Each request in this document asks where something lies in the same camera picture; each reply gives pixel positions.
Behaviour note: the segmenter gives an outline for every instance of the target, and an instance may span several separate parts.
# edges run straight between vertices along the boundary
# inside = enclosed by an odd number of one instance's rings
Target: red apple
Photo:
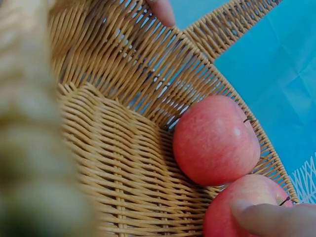
[[[230,206],[232,201],[243,199],[257,204],[280,205],[288,194],[271,179],[257,174],[246,175],[228,185],[211,203],[203,222],[204,237],[253,237],[242,230],[234,220]],[[291,207],[286,201],[283,206]]]
[[[203,186],[232,182],[260,158],[256,134],[229,97],[209,96],[193,105],[176,125],[173,152],[182,171]]]

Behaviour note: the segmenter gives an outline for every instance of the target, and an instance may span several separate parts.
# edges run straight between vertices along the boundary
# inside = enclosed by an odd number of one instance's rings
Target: woven basket
[[[213,94],[253,116],[212,63],[277,4],[231,1],[180,31],[163,27],[141,0],[57,1],[49,28],[65,137],[103,236],[202,235],[203,214],[223,187],[181,173],[172,129]],[[298,201],[260,124],[253,127],[262,149],[253,172]]]

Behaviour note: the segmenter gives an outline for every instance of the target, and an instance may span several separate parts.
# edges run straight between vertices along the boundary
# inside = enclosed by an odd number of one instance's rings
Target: blue tablecloth
[[[184,28],[226,0],[171,0]],[[215,65],[260,121],[302,202],[316,202],[316,1],[283,0]]]

